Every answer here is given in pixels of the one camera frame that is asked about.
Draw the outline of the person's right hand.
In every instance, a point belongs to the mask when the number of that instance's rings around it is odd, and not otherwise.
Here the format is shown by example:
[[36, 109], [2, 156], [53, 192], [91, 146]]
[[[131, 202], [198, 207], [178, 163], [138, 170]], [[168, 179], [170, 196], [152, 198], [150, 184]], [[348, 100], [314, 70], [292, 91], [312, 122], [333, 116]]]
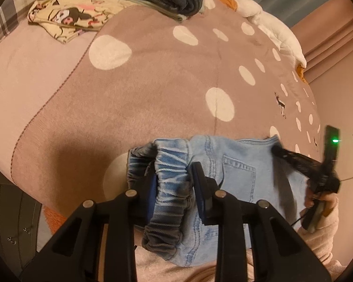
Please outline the person's right hand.
[[306, 208], [311, 208], [314, 205], [314, 201], [323, 201], [325, 203], [322, 215], [327, 217], [337, 204], [337, 194], [328, 192], [314, 194], [313, 191], [307, 187], [305, 191], [304, 206]]

